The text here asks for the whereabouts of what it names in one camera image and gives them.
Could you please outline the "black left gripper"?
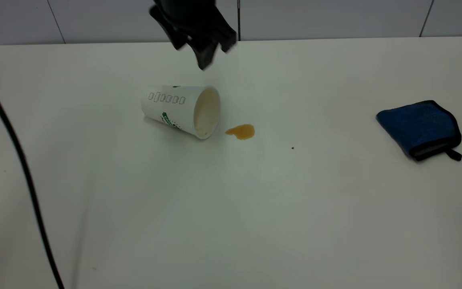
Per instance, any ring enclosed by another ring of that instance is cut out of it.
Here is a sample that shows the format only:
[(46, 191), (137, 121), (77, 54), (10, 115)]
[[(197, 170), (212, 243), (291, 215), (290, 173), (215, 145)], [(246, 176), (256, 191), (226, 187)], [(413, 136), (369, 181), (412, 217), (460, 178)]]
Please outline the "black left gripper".
[(149, 15), (163, 28), (176, 51), (185, 44), (192, 48), (202, 71), (212, 64), (218, 46), (227, 52), (238, 40), (214, 0), (156, 0)]

